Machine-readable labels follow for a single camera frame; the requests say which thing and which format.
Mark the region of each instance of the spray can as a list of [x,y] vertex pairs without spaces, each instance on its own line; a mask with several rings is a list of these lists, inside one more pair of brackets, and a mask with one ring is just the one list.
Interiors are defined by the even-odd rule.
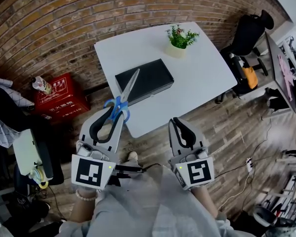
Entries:
[[34,89],[44,92],[49,95],[52,91],[52,86],[46,82],[42,77],[32,78],[32,86]]

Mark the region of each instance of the sleeve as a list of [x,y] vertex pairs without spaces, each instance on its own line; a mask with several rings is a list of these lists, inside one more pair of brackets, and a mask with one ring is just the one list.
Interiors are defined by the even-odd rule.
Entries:
[[226,215],[221,212],[218,212],[216,224],[218,226],[221,237],[255,237],[250,233],[234,230],[231,227],[230,221],[227,219]]
[[57,237],[86,237],[90,228],[90,222],[77,223],[67,221],[60,226]]

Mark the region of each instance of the white table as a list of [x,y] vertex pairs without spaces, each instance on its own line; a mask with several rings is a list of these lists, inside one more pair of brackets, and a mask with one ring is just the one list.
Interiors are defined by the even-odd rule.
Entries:
[[173,117],[199,107],[236,85],[229,67],[194,22],[181,23],[186,31],[200,33],[197,42],[188,46],[186,57],[173,58],[164,53],[169,43],[170,25],[150,27],[97,42],[94,47],[114,97],[121,94],[115,75],[139,65],[162,59],[174,78],[173,85],[129,107],[127,127],[138,138]]

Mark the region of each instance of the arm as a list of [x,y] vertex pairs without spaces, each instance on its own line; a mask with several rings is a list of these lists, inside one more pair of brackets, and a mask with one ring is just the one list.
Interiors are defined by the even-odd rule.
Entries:
[[214,205],[208,190],[205,186],[201,186],[191,190],[196,199],[208,210],[208,212],[216,219],[218,216],[218,210]]
[[[97,195],[96,191],[86,191],[84,189],[78,189],[78,192],[83,198],[93,198]],[[94,200],[83,201],[77,198],[69,220],[78,223],[89,221],[92,219],[94,208]]]

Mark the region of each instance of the green plant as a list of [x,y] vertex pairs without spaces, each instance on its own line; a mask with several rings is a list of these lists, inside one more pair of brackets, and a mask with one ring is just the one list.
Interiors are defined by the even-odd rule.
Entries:
[[191,30],[185,33],[184,29],[180,28],[180,25],[172,26],[166,32],[171,44],[181,49],[186,49],[188,45],[192,45],[196,42],[196,37],[199,36],[197,33],[192,33]]

